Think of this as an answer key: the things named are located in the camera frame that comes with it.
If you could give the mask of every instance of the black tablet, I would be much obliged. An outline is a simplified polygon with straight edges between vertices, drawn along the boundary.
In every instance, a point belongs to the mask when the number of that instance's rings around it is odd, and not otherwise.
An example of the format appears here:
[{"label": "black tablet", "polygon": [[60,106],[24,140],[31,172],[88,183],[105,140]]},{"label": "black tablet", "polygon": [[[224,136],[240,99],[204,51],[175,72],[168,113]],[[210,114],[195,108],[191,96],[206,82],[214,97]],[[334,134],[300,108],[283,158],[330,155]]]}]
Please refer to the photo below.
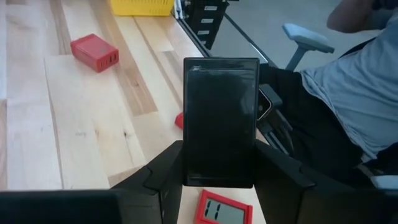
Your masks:
[{"label": "black tablet", "polygon": [[184,184],[252,187],[258,58],[184,60]]}]

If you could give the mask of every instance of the yellow basket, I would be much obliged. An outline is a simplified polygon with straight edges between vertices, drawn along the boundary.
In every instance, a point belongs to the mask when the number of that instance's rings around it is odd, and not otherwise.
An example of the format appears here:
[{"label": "yellow basket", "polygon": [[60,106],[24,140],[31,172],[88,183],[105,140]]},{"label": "yellow basket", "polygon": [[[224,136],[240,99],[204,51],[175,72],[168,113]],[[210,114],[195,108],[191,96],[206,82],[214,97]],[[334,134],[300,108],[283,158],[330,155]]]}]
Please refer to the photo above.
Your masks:
[{"label": "yellow basket", "polygon": [[168,16],[174,0],[110,0],[113,13],[119,16]]}]

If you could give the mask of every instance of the red charger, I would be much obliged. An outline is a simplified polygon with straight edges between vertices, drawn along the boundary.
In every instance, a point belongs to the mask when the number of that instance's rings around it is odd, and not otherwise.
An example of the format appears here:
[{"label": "red charger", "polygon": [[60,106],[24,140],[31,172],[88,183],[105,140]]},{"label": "red charger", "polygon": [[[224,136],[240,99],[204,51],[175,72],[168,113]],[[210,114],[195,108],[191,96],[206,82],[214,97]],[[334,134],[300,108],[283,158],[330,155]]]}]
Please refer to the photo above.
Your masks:
[{"label": "red charger", "polygon": [[95,34],[70,42],[72,54],[96,72],[102,72],[119,62],[119,50]]},{"label": "red charger", "polygon": [[180,113],[179,115],[177,115],[177,117],[175,117],[174,123],[179,128],[183,129],[183,126],[184,126],[184,113]]}]

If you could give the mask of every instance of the wooden desk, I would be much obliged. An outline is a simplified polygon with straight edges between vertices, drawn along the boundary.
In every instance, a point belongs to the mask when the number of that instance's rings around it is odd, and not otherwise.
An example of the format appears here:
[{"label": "wooden desk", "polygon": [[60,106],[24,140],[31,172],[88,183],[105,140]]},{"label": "wooden desk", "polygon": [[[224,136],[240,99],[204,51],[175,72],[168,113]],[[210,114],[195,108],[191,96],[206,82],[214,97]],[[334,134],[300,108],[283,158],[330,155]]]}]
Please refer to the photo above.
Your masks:
[{"label": "wooden desk", "polygon": [[[94,33],[120,63],[95,73],[69,43]],[[107,189],[182,131],[182,62],[201,57],[173,17],[115,17],[100,0],[0,0],[0,189]],[[251,190],[210,189],[254,205]],[[179,223],[200,189],[184,187]]]}]

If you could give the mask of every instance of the gray t-shirt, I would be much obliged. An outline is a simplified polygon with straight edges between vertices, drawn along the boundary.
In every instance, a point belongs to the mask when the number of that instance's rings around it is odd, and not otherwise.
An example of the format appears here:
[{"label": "gray t-shirt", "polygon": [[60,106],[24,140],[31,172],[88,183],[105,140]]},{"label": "gray t-shirt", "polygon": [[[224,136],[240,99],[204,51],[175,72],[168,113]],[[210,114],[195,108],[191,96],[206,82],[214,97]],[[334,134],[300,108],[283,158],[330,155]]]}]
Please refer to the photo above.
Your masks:
[{"label": "gray t-shirt", "polygon": [[398,142],[398,14],[362,50],[300,73],[363,149],[364,162]]}]

